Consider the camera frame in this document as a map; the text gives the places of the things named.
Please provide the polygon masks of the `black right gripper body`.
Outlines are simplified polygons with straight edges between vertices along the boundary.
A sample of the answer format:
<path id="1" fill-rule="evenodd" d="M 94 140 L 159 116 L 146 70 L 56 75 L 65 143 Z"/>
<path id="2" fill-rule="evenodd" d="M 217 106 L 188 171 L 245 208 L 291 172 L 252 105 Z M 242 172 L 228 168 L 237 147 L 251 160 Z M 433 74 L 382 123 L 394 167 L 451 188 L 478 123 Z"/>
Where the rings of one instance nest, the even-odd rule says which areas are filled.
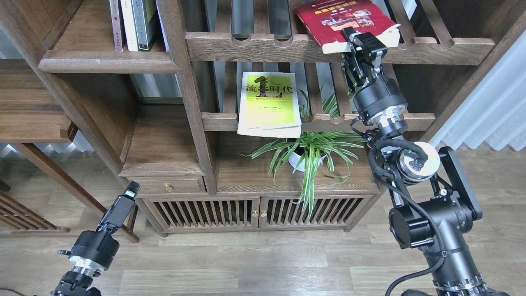
<path id="1" fill-rule="evenodd" d="M 408 104 L 395 80 L 384 74 L 383 55 L 346 53 L 343 58 L 347 86 L 362 120 L 399 120 Z"/>

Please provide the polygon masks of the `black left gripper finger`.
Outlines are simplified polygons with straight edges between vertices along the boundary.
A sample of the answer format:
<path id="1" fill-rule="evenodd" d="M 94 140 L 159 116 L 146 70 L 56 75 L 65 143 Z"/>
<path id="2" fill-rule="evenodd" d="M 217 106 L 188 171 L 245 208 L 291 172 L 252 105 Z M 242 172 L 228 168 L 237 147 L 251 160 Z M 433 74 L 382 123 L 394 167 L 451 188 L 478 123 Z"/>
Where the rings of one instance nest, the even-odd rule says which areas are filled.
<path id="1" fill-rule="evenodd" d="M 107 210 L 101 219 L 97 231 L 116 232 L 128 217 L 132 207 L 135 205 L 135 196 L 138 193 L 140 184 L 131 181 L 123 194 L 118 195 L 113 205 Z"/>

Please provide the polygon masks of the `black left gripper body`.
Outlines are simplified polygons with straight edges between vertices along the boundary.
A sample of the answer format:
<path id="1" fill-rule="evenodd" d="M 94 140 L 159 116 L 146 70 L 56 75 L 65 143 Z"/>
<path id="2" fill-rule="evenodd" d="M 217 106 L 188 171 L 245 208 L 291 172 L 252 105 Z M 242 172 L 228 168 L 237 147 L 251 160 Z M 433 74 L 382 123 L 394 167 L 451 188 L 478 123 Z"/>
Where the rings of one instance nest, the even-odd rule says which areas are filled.
<path id="1" fill-rule="evenodd" d="M 115 227 L 98 227 L 97 231 L 84 231 L 68 250 L 58 254 L 67 255 L 75 266 L 90 268 L 92 271 L 107 271 L 120 244 L 112 238 Z"/>

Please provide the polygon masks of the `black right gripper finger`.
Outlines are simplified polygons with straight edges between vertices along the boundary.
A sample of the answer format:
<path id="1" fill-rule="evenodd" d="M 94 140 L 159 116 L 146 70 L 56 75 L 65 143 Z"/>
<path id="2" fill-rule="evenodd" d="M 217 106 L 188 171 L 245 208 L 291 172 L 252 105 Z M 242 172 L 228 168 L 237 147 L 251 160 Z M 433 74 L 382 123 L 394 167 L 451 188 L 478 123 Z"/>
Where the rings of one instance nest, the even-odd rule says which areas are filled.
<path id="1" fill-rule="evenodd" d="M 358 33 L 354 28 L 344 28 L 342 35 L 350 47 L 350 54 L 359 61 L 374 62 L 387 54 L 387 47 L 371 32 Z"/>

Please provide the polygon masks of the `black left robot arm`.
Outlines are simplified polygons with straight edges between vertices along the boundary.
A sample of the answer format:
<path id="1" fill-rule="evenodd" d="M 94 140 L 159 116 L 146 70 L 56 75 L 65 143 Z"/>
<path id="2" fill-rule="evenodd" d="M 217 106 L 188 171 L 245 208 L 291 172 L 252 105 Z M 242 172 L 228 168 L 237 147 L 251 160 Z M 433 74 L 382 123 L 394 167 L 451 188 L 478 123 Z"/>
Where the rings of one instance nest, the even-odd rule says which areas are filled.
<path id="1" fill-rule="evenodd" d="M 65 273 L 51 296 L 95 296 L 100 291 L 90 288 L 94 277 L 109 269 L 120 244 L 112 238 L 128 217 L 135 205 L 140 184 L 131 181 L 122 195 L 118 195 L 113 205 L 102 217 L 95 231 L 81 232 L 72 249 L 59 250 L 58 254 L 67 255 L 74 264 L 71 271 Z"/>

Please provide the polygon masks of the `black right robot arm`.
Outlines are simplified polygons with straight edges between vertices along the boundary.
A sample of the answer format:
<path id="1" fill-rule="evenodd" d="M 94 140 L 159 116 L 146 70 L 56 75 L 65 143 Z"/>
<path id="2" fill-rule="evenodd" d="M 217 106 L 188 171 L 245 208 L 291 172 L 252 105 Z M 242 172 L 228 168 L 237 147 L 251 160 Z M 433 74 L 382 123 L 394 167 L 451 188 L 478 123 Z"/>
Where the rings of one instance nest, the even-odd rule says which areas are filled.
<path id="1" fill-rule="evenodd" d="M 373 176 L 392 200 L 390 232 L 400 248 L 419 249 L 428 264 L 395 280 L 385 294 L 431 274 L 438 296 L 504 296 L 485 283 L 465 242 L 464 234 L 483 213 L 454 150 L 404 138 L 408 104 L 380 64 L 387 47 L 370 32 L 345 28 L 342 35 L 350 47 L 343 72 L 358 112 L 354 122 L 369 127 L 360 136 L 370 148 Z"/>

